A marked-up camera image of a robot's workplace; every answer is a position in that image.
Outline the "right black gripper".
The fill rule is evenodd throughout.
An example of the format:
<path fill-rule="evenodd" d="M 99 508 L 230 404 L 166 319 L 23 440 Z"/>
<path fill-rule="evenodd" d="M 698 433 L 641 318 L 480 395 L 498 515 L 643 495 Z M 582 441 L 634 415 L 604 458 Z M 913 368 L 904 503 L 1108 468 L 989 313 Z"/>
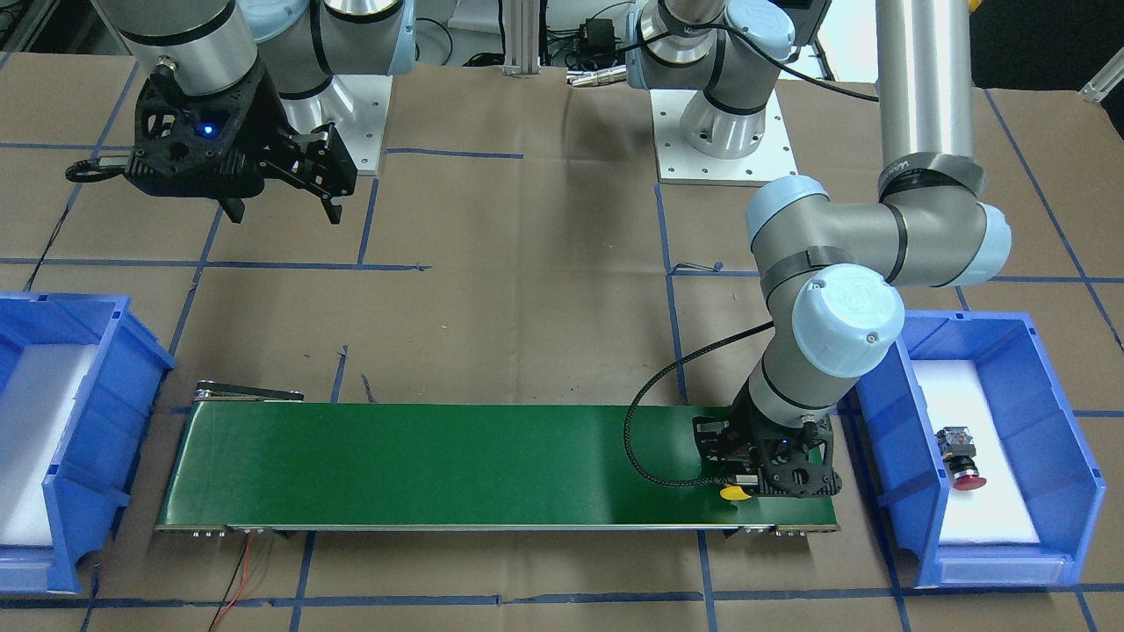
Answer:
<path fill-rule="evenodd" d="M 241 198 L 260 195 L 273 177 L 316 196 L 338 225 L 357 165 L 336 124 L 296 133 L 264 64 L 220 92 L 189 96 L 176 71 L 160 63 L 138 96 L 125 177 L 151 196 L 216 199 L 236 225 L 246 209 Z"/>

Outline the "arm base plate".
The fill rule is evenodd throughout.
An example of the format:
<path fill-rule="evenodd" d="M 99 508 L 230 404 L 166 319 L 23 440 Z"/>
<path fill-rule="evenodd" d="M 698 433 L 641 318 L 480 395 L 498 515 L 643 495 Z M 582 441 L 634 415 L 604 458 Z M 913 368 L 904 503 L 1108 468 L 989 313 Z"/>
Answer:
<path fill-rule="evenodd" d="M 333 121 L 359 175 L 377 177 L 392 89 L 393 76 L 335 75 L 320 93 L 282 103 L 298 132 Z"/>
<path fill-rule="evenodd" d="M 752 186 L 798 173 L 776 93 L 763 111 L 738 116 L 699 90 L 651 90 L 660 183 Z"/>

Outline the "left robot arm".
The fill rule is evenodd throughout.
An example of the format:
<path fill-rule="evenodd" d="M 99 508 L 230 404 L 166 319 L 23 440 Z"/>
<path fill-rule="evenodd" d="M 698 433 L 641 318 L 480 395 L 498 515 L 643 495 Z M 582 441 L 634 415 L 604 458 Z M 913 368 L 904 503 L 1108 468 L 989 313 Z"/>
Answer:
<path fill-rule="evenodd" d="M 874 204 L 833 204 L 812 177 L 779 177 L 746 209 L 774 336 L 718 419 L 695 419 L 706 477 L 735 493 L 812 499 L 839 493 L 832 406 L 887 355 L 904 327 L 901 285 L 980 285 L 1006 264 L 1010 228 L 981 204 L 973 155 L 967 1 L 876 4 L 883 171 Z M 683 130 L 703 154 L 746 155 L 795 34 L 767 1 L 654 1 L 633 18 L 629 82 L 697 91 Z"/>

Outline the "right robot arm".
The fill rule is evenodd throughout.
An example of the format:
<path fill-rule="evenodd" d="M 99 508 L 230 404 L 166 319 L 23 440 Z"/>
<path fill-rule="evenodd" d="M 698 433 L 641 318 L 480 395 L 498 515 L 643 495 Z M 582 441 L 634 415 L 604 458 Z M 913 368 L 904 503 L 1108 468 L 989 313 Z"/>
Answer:
<path fill-rule="evenodd" d="M 121 156 L 67 168 L 146 195 L 207 198 L 241 223 L 268 180 L 303 190 L 338 224 L 357 187 L 348 142 L 371 121 L 342 78 L 414 67 L 411 1 L 100 1 L 145 82 Z"/>

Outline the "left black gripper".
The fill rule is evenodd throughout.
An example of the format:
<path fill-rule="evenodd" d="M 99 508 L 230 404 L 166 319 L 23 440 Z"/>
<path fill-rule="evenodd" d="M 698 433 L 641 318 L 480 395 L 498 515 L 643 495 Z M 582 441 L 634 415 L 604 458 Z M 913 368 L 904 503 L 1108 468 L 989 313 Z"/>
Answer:
<path fill-rule="evenodd" d="M 733 404 L 728 419 L 692 419 L 695 445 L 707 463 L 722 475 L 703 478 L 704 485 L 738 485 L 774 497 L 830 497 L 840 491 L 840 476 L 832 467 L 832 428 L 826 416 L 798 419 L 785 427 L 767 419 L 747 395 Z"/>

